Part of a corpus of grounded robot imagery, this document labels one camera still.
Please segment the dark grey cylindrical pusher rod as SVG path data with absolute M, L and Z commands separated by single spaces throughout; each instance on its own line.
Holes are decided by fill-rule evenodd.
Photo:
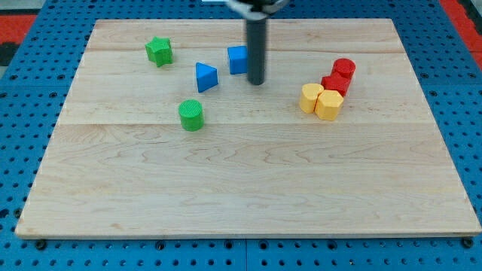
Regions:
M 265 79 L 267 20 L 246 21 L 247 78 L 252 85 Z

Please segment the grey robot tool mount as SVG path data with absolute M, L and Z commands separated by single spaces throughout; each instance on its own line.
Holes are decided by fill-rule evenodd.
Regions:
M 289 0 L 227 0 L 226 5 L 246 20 L 263 20 L 288 3 Z

